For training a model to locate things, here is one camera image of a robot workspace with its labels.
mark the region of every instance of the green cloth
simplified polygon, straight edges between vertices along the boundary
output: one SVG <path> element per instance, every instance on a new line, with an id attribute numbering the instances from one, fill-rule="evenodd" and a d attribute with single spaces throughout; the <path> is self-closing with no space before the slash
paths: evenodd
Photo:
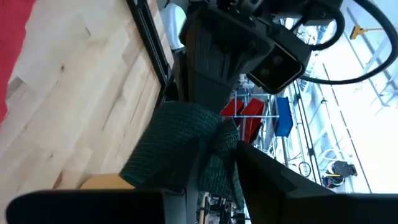
<path id="1" fill-rule="evenodd" d="M 154 174 L 175 150 L 192 139 L 209 140 L 213 149 L 199 176 L 199 190 L 219 195 L 243 208 L 243 193 L 233 156 L 239 134 L 232 120 L 193 103 L 164 103 L 154 113 L 120 177 L 139 186 Z"/>

